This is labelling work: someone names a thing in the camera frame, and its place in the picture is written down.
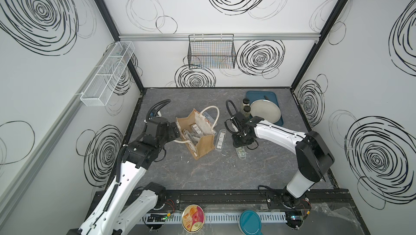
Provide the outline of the aluminium wall rail back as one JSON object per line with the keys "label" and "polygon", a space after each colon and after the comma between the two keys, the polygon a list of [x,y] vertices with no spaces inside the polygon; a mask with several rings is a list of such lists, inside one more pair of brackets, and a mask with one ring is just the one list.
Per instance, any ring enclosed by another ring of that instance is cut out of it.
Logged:
{"label": "aluminium wall rail back", "polygon": [[121,41],[318,41],[319,33],[159,33],[159,34],[121,34]]}

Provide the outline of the teal plastic tray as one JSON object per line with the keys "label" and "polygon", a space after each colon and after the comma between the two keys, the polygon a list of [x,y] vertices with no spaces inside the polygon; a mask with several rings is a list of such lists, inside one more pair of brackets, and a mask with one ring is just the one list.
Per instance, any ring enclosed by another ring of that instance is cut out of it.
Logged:
{"label": "teal plastic tray", "polygon": [[[247,91],[246,93],[246,98],[250,100],[249,106],[256,100],[264,100],[264,96],[267,96],[270,99],[270,101],[272,101],[279,107],[276,94],[271,91]],[[282,127],[284,124],[283,117],[281,117],[281,119],[278,122],[273,123],[273,124]]]}

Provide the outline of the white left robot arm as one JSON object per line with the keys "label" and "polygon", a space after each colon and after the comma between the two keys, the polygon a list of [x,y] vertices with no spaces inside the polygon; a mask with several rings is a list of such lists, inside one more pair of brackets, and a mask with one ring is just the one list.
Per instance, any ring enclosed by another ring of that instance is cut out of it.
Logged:
{"label": "white left robot arm", "polygon": [[129,206],[128,198],[164,146],[180,136],[178,126],[164,117],[147,120],[142,134],[124,145],[116,161],[111,187],[79,228],[70,235],[126,235],[146,213],[163,204],[165,187],[149,183]]}

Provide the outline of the clear compass case white label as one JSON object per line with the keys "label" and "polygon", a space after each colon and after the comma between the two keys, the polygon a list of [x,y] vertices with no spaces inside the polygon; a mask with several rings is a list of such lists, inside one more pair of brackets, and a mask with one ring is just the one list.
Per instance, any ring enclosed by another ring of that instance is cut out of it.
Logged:
{"label": "clear compass case white label", "polygon": [[225,137],[226,137],[226,130],[221,129],[217,134],[217,141],[216,141],[216,145],[215,145],[215,150],[222,151]]}

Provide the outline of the burlap canvas tote bag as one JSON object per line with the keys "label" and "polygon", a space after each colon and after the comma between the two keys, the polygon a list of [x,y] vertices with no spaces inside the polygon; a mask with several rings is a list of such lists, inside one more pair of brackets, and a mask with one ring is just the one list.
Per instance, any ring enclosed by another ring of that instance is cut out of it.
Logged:
{"label": "burlap canvas tote bag", "polygon": [[[204,115],[210,109],[215,109],[217,112],[213,123]],[[194,109],[188,117],[176,118],[181,138],[179,143],[186,145],[195,160],[199,160],[215,149],[216,131],[214,128],[218,119],[219,109],[216,106],[208,106],[202,112]]]}

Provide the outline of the black corner frame post right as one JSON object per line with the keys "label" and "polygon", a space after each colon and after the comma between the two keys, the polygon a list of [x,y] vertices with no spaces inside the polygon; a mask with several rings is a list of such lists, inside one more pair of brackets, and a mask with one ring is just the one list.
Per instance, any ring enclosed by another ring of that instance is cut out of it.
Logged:
{"label": "black corner frame post right", "polygon": [[307,70],[309,69],[310,65],[312,64],[312,61],[314,60],[315,56],[319,52],[320,48],[323,46],[326,37],[329,35],[330,30],[334,26],[336,20],[341,15],[341,12],[343,11],[345,6],[347,5],[348,1],[349,0],[338,0],[336,2],[334,8],[332,9],[332,12],[330,13],[326,23],[324,24],[324,26],[321,30],[320,39],[311,48],[309,54],[307,55],[305,61],[303,62],[303,65],[301,66],[301,68],[300,68],[298,74],[296,75],[293,83],[291,84],[291,86],[290,86],[291,91],[294,91],[298,87],[298,85],[300,84],[302,78],[306,74]]}

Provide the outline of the teal round lid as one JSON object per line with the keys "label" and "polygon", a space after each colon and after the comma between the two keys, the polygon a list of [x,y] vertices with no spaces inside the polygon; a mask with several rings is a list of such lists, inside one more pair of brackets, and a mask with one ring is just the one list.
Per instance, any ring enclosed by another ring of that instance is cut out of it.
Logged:
{"label": "teal round lid", "polygon": [[238,227],[244,235],[262,235],[261,219],[259,215],[252,210],[246,210],[241,213]]}

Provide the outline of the clear compass case blue insert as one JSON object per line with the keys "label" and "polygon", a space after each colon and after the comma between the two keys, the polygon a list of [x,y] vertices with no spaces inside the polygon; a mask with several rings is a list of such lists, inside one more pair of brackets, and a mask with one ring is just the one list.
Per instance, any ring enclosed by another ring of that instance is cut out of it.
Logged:
{"label": "clear compass case blue insert", "polygon": [[214,132],[215,126],[218,123],[217,117],[212,117],[207,111],[203,112],[202,115],[206,118],[209,125],[211,126],[212,131]]}

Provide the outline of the grey round plate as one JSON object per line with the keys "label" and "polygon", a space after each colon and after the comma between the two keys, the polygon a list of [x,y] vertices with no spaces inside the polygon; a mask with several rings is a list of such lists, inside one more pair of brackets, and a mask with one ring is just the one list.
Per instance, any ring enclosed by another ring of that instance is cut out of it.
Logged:
{"label": "grey round plate", "polygon": [[257,116],[270,123],[276,123],[282,117],[278,105],[269,100],[256,100],[250,105],[250,108],[252,117]]}

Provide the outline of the black corner frame post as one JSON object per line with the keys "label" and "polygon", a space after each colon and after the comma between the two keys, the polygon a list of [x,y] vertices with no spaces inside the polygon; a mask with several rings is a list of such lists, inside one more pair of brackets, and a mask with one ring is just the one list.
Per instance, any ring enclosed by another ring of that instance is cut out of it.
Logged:
{"label": "black corner frame post", "polygon": [[345,6],[347,5],[348,1],[349,0],[338,0],[336,2],[334,8],[332,9],[332,12],[330,13],[326,23],[324,24],[324,26],[321,30],[320,39],[311,48],[309,54],[307,55],[305,61],[303,62],[303,65],[301,66],[301,68],[300,68],[298,74],[296,75],[293,83],[291,84],[291,86],[290,86],[291,91],[294,91],[298,87],[298,85],[300,84],[302,78],[306,74],[307,70],[309,69],[310,65],[312,64],[312,61],[314,60],[315,56],[319,52],[320,48],[323,46],[326,37],[329,35],[330,30],[334,26],[336,20],[341,15],[341,12],[343,11]]}
{"label": "black corner frame post", "polygon": [[[101,14],[106,26],[107,26],[108,31],[110,32],[113,40],[116,41],[116,42],[120,41],[119,30],[117,29],[117,26],[116,26],[116,24],[115,24],[115,22],[114,22],[114,20],[111,16],[110,12],[109,12],[109,9],[108,9],[105,1],[104,0],[94,0],[94,2],[95,2],[96,6],[97,6],[97,8],[98,8],[98,10]],[[143,83],[142,83],[142,81],[141,81],[141,79],[140,79],[140,77],[137,73],[137,70],[136,70],[135,66],[133,65],[132,62],[129,62],[127,64],[127,67],[129,69],[129,72],[131,73],[131,75],[133,77],[134,83],[136,84],[136,86],[138,87],[140,92],[142,94],[144,94],[145,93],[145,88],[144,88]]]}

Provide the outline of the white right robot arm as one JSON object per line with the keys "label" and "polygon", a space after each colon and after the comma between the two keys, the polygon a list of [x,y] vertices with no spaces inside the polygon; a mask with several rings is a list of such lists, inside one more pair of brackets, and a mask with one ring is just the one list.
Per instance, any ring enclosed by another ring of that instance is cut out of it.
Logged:
{"label": "white right robot arm", "polygon": [[325,178],[325,174],[335,162],[335,158],[321,135],[315,131],[296,132],[277,126],[255,116],[251,119],[241,112],[228,119],[233,129],[235,148],[257,144],[258,139],[270,141],[281,146],[296,156],[298,170],[281,193],[281,202],[289,209],[300,204],[304,194],[316,183]]}

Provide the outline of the round tin pink lid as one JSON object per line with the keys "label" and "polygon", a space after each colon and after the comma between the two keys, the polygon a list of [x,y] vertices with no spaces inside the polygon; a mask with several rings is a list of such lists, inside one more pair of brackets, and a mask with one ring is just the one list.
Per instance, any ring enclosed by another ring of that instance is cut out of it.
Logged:
{"label": "round tin pink lid", "polygon": [[182,226],[188,233],[199,232],[205,224],[205,213],[199,205],[189,205],[182,214]]}

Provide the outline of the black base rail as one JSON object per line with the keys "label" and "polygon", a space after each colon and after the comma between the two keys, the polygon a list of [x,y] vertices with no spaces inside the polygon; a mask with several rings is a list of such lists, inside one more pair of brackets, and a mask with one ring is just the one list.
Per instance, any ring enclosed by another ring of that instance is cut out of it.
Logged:
{"label": "black base rail", "polygon": [[[187,205],[236,205],[236,204],[260,204],[266,205],[270,210],[282,209],[281,190],[269,189],[243,189],[243,190],[166,190],[157,199],[157,206],[161,207],[167,202],[163,210],[170,210],[174,206],[176,211],[182,210]],[[306,207],[306,199],[310,204],[320,203],[350,203],[353,201],[347,189],[312,189],[307,191],[301,199],[301,205],[297,209]]]}

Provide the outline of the black corner frame post left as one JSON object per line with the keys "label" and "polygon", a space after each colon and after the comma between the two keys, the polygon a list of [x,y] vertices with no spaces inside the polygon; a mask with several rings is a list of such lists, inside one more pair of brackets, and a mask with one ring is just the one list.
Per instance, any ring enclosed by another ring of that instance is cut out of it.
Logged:
{"label": "black corner frame post left", "polygon": [[[114,22],[114,20],[111,16],[110,12],[109,12],[109,9],[108,9],[105,1],[104,0],[94,0],[94,2],[95,2],[96,6],[97,6],[97,8],[98,8],[98,10],[101,14],[106,26],[107,26],[108,31],[110,32],[113,40],[116,41],[116,42],[120,41],[119,30],[117,29],[117,26],[116,26],[116,24],[115,24],[115,22]],[[135,66],[133,65],[132,62],[129,62],[127,64],[127,67],[129,69],[129,72],[131,73],[131,75],[133,77],[134,83],[136,84],[136,86],[138,87],[140,92],[142,94],[144,94],[145,93],[145,88],[144,88],[143,83],[142,83],[142,81],[141,81],[141,79],[140,79],[140,77],[137,73],[137,70],[136,70]]]}

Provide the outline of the aluminium wall rail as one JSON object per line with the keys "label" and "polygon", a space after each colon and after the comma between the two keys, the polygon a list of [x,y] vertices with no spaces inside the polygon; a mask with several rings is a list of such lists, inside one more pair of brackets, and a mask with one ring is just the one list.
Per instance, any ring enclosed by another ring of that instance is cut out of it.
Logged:
{"label": "aluminium wall rail", "polygon": [[121,34],[121,41],[318,41],[319,33],[159,33],[159,34]]}
{"label": "aluminium wall rail", "polygon": [[113,46],[114,44],[109,46],[109,49],[106,50],[104,55],[100,58],[98,64],[94,67],[93,71],[84,81],[77,93],[71,98],[70,102],[56,119],[49,131],[40,143],[34,147],[32,152],[29,153],[28,159],[24,162],[21,169],[17,172],[16,177],[14,177],[5,192],[1,195],[1,225],[4,225],[13,213],[18,201],[26,193],[39,170],[50,156],[51,152],[61,139],[75,115],[78,113],[79,109],[83,105],[81,102],[81,95],[88,89],[88,86],[93,81],[98,68],[104,64],[105,59],[108,57]]}

